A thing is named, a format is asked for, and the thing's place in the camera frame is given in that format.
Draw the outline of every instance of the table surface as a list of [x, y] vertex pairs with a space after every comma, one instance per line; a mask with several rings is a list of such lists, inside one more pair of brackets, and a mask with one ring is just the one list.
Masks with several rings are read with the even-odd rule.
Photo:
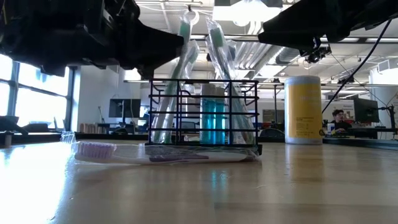
[[262, 162], [77, 164], [0, 149], [0, 223], [398, 223], [398, 152], [264, 144]]

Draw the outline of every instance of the black wire rack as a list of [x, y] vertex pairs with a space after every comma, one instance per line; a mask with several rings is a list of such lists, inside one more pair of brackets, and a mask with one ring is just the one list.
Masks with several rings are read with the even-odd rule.
[[[165, 87], [166, 85], [163, 83], [157, 83], [157, 82], [176, 82], [177, 84], [177, 91], [175, 94], [172, 95], [165, 95], [162, 94], [164, 90], [162, 87]], [[206, 83], [212, 83], [212, 84], [223, 84], [225, 86], [225, 92], [227, 93], [227, 96], [214, 96], [214, 95], [192, 95], [189, 91], [181, 89], [181, 84], [185, 85], [199, 85], [199, 84], [206, 84]], [[234, 83], [239, 83], [239, 86], [241, 88], [241, 96], [234, 96], [232, 94], [233, 88], [234, 88]], [[224, 147], [255, 147], [257, 148], [257, 152], [261, 155], [262, 152], [262, 145], [258, 144], [258, 136], [259, 136], [259, 130], [257, 128], [257, 123], [258, 123], [258, 108], [257, 108], [257, 101], [258, 101], [258, 96], [257, 96], [257, 84], [259, 82], [257, 80], [192, 80], [192, 79], [169, 79], [169, 78], [154, 78], [149, 80], [150, 84], [150, 95], [149, 95], [149, 128], [148, 128], [148, 143], [149, 145], [156, 144], [152, 142], [152, 135], [153, 131], [173, 131], [175, 132], [175, 137], [173, 137], [173, 143], [172, 145], [177, 145], [177, 146], [203, 146], [203, 147], [215, 147], [215, 146], [224, 146]], [[158, 111], [158, 109], [154, 109], [154, 105], [159, 105], [160, 101], [164, 97], [170, 97], [170, 98], [176, 98], [176, 110], [175, 111]], [[197, 98], [218, 98], [218, 99], [226, 99], [227, 100], [227, 112], [201, 112], [201, 111], [184, 111], [183, 106], [200, 106], [200, 103], [184, 103], [183, 99], [184, 98], [191, 98], [191, 99], [197, 99]], [[232, 110], [232, 104], [233, 104], [233, 99], [243, 99], [244, 103], [246, 106], [249, 106], [251, 104], [254, 104], [254, 112], [247, 112], [247, 113], [242, 113], [242, 112], [233, 112]], [[154, 120], [155, 115], [157, 114], [174, 114], [175, 118], [175, 126], [174, 128], [153, 128], [152, 127], [152, 122]], [[201, 114], [210, 114], [210, 115], [225, 115], [224, 119], [228, 122], [228, 128], [225, 129], [202, 129], [202, 128], [183, 128], [182, 127], [182, 121], [184, 119], [199, 119]], [[249, 117], [254, 118], [254, 122], [256, 125], [254, 125], [253, 129], [238, 129], [238, 128], [233, 128], [233, 119], [230, 119], [233, 117], [233, 115], [246, 115]], [[198, 132], [198, 131], [224, 131], [226, 134], [228, 134], [228, 143], [227, 144], [200, 144], [199, 142], [191, 142], [191, 141], [184, 141], [183, 135], [185, 133], [192, 133], [192, 132]], [[234, 132], [254, 132], [255, 133], [255, 145], [252, 144], [233, 144], [234, 140]]]

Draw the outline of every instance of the person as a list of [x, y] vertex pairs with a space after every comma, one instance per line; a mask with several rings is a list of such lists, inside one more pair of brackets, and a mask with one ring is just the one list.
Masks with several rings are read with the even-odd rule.
[[332, 121], [332, 123], [335, 124], [335, 130], [336, 132], [340, 133], [340, 132], [347, 132], [348, 128], [352, 128], [352, 126], [343, 121], [344, 119], [344, 111], [343, 110], [334, 110], [334, 112], [332, 112], [332, 115], [334, 117], [334, 120]]

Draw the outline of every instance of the window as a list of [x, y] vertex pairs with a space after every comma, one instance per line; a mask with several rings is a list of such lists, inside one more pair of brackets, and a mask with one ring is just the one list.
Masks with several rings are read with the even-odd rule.
[[21, 63], [19, 66], [19, 84], [51, 91], [59, 95], [68, 94], [69, 68], [65, 69], [65, 76], [46, 75], [40, 72], [40, 69], [31, 65]]
[[0, 55], [0, 78], [3, 80], [10, 80], [12, 73], [12, 60], [11, 58]]
[[16, 116], [18, 125], [30, 123], [47, 123], [49, 128], [63, 128], [63, 120], [67, 111], [67, 99], [62, 96], [52, 96], [38, 93], [25, 88], [18, 90]]
[[0, 116], [7, 115], [10, 86], [0, 83]]

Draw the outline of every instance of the yellow label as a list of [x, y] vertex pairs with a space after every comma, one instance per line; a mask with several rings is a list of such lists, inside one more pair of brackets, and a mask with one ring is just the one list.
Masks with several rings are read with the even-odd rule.
[[298, 84], [287, 88], [289, 137], [320, 139], [322, 129], [321, 86]]

